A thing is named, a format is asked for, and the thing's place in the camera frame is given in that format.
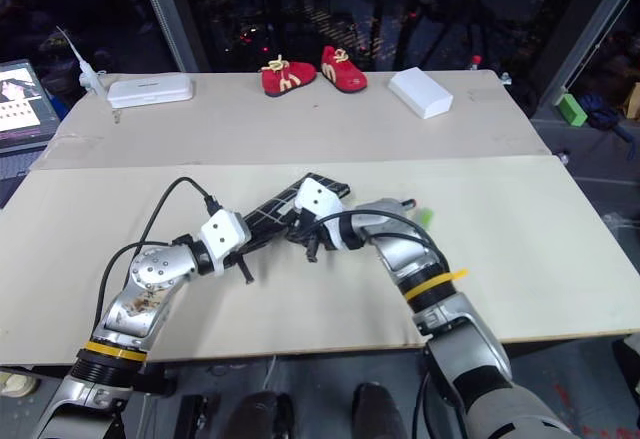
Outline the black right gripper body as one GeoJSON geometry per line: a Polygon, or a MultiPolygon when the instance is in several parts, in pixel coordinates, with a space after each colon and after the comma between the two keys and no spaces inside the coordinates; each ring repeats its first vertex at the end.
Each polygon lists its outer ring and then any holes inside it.
{"type": "Polygon", "coordinates": [[[297,218],[289,224],[289,228],[301,230],[306,235],[306,245],[303,246],[306,250],[308,243],[318,243],[319,247],[326,240],[326,233],[324,226],[320,225],[314,229],[311,226],[316,222],[316,216],[307,210],[302,210],[297,218]]]}

